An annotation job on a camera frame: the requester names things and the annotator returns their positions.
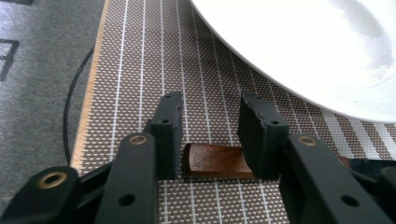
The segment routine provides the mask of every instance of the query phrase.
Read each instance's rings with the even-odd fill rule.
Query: white plate
[[[394,0],[191,0],[258,72],[348,117],[396,122]]]

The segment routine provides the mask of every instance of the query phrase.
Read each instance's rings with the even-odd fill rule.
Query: placemat
[[[240,146],[239,95],[249,91],[269,101],[292,133],[313,134],[336,155],[396,158],[394,124],[345,118],[282,90],[225,47],[189,1],[107,0],[72,166],[84,175],[112,161],[122,137],[141,132],[160,97],[170,91],[184,95],[183,146]],[[160,221],[289,223],[277,184],[161,181]]]

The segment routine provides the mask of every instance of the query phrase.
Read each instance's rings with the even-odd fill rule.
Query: brass screw
[[[129,142],[132,145],[142,145],[143,143],[147,142],[148,139],[145,135],[137,135],[133,136],[131,139],[129,139]]]
[[[37,186],[40,189],[52,189],[61,185],[67,178],[65,172],[51,172],[41,177]]]
[[[315,139],[311,138],[311,137],[301,136],[301,137],[298,138],[298,140],[302,144],[304,144],[306,146],[309,146],[309,147],[314,147],[314,146],[317,145],[317,141]]]

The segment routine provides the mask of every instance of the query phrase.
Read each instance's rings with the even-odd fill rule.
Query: wooden block
[[[254,178],[241,147],[187,144],[184,169],[192,178]]]

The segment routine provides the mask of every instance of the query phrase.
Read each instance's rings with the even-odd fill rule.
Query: black cable
[[[69,165],[70,165],[70,161],[71,161],[71,156],[70,156],[69,139],[68,139],[68,133],[67,133],[67,117],[69,115],[70,102],[72,100],[73,91],[74,91],[74,88],[76,87],[78,77],[81,74],[82,70],[84,69],[84,66],[87,63],[87,61],[91,58],[94,48],[95,48],[95,46],[93,46],[90,49],[90,52],[88,52],[87,56],[85,56],[84,61],[82,61],[81,65],[79,66],[79,69],[77,70],[77,72],[73,78],[73,81],[70,84],[69,93],[67,93],[67,99],[66,99],[66,103],[64,105],[64,153],[66,155],[67,164],[69,164]]]

